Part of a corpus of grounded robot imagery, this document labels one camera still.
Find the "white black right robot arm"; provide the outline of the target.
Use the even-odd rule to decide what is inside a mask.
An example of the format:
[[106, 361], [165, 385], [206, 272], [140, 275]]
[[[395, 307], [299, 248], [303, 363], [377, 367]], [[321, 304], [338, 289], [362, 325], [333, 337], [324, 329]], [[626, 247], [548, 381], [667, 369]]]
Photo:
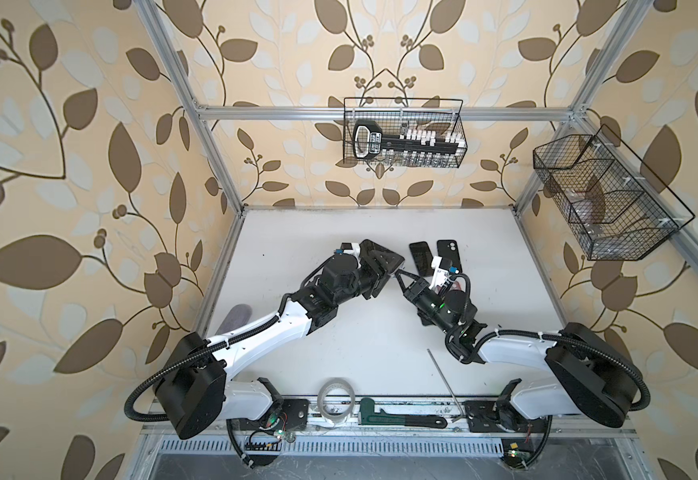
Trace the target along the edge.
[[542, 421], [542, 437], [532, 451], [512, 447], [505, 453], [502, 461], [511, 470], [537, 463], [558, 416], [584, 415], [601, 426], [620, 428], [629, 413], [651, 403], [639, 368], [583, 324], [569, 323], [556, 332], [489, 329], [476, 318], [467, 275], [448, 272], [441, 283], [404, 270], [394, 277], [422, 324], [443, 333], [446, 351], [459, 363], [511, 364], [544, 372], [535, 381], [509, 380], [483, 415], [515, 432], [529, 432], [535, 421]]

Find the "thin metal rod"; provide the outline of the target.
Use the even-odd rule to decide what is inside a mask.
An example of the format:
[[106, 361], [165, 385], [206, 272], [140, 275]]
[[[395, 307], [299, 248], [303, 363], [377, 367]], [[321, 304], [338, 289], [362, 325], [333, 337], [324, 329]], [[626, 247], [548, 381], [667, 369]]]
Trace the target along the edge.
[[433, 363], [433, 365], [434, 365], [434, 367], [435, 367], [435, 369], [436, 369], [436, 371], [437, 371], [437, 373], [438, 373], [438, 375], [439, 375], [441, 381], [443, 382], [445, 388], [447, 389], [448, 393], [450, 394], [451, 399], [452, 399], [452, 401], [453, 401], [453, 404], [454, 404], [454, 405], [457, 407], [457, 409], [458, 409], [458, 412], [459, 412], [459, 413], [456, 414], [456, 415], [452, 418], [452, 421], [455, 422], [455, 421], [457, 421], [457, 420], [466, 419], [466, 418], [467, 418], [466, 411], [465, 411], [463, 405], [461, 404], [461, 402], [459, 401], [458, 397], [456, 396], [456, 394], [455, 394], [454, 390], [452, 389], [450, 383], [448, 382], [448, 380], [447, 380], [447, 378], [446, 378], [446, 376], [445, 376], [443, 370], [441, 369], [439, 363], [437, 362], [437, 360], [436, 360], [436, 358], [435, 358], [433, 352], [432, 352], [429, 348], [427, 348], [426, 351], [427, 351], [427, 354], [428, 354], [428, 356], [429, 356], [431, 362]]

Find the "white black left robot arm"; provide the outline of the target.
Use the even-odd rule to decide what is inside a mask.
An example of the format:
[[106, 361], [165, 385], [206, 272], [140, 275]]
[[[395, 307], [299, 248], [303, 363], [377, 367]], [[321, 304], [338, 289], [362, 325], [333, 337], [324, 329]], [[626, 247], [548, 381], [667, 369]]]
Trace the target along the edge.
[[228, 424], [282, 419], [283, 400], [269, 380], [240, 382], [237, 375], [325, 326], [342, 303], [377, 297], [403, 262], [402, 256], [371, 241], [342, 244], [296, 291], [284, 294], [272, 313], [210, 338], [185, 335], [165, 366], [126, 398], [125, 417], [139, 423], [169, 422], [182, 440], [219, 419]]

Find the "black socket set holder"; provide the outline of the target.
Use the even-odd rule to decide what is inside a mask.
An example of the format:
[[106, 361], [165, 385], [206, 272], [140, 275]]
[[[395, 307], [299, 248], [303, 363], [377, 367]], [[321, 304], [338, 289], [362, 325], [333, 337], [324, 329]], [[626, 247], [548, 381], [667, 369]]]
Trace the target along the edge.
[[467, 151], [465, 137], [458, 132], [443, 135], [434, 130], [400, 126], [400, 133], [386, 133], [377, 122], [357, 122], [350, 136], [353, 156], [359, 160], [390, 163], [457, 162]]

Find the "black phone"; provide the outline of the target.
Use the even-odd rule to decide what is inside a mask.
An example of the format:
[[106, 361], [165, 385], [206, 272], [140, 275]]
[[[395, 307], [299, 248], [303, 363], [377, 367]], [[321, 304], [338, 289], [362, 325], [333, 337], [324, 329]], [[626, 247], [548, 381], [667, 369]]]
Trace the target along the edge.
[[379, 274], [386, 276], [392, 276], [405, 261], [402, 255], [369, 239], [360, 243], [360, 258]]
[[413, 242], [409, 244], [409, 249], [418, 275], [421, 277], [432, 277], [434, 274], [432, 267], [433, 255], [429, 244], [426, 241]]

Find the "clear tape roll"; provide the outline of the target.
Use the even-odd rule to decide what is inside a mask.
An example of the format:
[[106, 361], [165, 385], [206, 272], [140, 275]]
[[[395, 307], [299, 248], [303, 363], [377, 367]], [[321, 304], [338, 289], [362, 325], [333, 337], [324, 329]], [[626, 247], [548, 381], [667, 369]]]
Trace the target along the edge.
[[317, 395], [317, 411], [320, 416], [332, 423], [345, 423], [352, 415], [356, 404], [353, 387], [342, 378], [326, 381]]

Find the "grey fabric pouch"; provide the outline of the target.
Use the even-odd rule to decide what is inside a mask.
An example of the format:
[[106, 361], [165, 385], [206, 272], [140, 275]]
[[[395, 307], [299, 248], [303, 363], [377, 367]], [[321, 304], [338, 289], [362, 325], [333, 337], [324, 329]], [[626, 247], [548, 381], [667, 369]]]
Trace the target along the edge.
[[233, 306], [216, 330], [217, 335], [226, 334], [246, 326], [252, 317], [252, 307], [248, 304]]

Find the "black phone case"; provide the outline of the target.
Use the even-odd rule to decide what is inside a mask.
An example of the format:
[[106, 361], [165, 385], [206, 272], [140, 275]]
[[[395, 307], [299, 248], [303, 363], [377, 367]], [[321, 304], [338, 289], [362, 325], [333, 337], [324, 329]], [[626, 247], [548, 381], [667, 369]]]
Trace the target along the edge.
[[438, 256], [442, 259], [447, 259], [454, 271], [461, 272], [462, 261], [459, 252], [459, 246], [456, 240], [441, 239], [436, 242]]

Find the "green black pipe wrench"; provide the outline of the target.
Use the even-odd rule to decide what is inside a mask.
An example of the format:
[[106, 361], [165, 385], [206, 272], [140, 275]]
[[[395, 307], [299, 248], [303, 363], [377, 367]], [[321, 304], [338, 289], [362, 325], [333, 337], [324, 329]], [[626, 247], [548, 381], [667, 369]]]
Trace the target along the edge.
[[375, 401], [369, 397], [360, 400], [359, 423], [364, 426], [404, 426], [431, 429], [445, 429], [448, 426], [447, 420], [437, 415], [393, 414], [387, 413], [383, 409], [376, 409]]

